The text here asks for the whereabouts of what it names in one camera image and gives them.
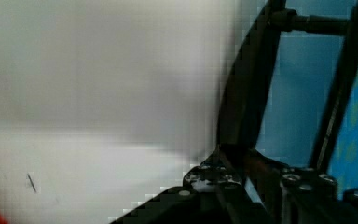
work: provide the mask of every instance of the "black rod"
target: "black rod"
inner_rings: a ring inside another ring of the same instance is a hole
[[[322,123],[316,136],[310,167],[326,172],[336,145],[337,136],[351,95],[358,70],[358,7],[351,14],[337,71],[324,109]]]
[[[348,20],[320,16],[298,16],[292,9],[274,12],[269,25],[286,32],[298,30],[321,35],[344,36],[348,30]]]

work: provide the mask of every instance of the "white wall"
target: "white wall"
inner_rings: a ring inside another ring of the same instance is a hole
[[[0,0],[0,212],[107,223],[181,185],[213,150],[222,75],[259,9]]]

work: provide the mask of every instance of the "black metal frame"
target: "black metal frame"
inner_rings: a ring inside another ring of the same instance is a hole
[[[113,223],[358,223],[355,194],[338,201],[337,181],[325,174],[358,68],[358,6],[349,21],[297,16],[284,6],[284,0],[269,0],[246,36],[225,88],[213,154],[185,175],[182,187],[165,190]],[[292,30],[345,35],[310,168],[304,169],[254,149],[281,31]],[[250,200],[247,178],[264,206]]]

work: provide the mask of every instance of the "blue wall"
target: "blue wall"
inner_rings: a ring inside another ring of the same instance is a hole
[[[355,1],[287,0],[299,15],[348,19]],[[282,33],[256,148],[292,166],[307,166],[343,38]]]

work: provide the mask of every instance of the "black mark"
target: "black mark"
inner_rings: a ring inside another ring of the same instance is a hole
[[[31,178],[30,174],[27,174],[27,178],[30,180],[31,186],[34,189],[34,192],[36,193],[36,187],[34,186],[34,181],[32,181],[32,178]]]

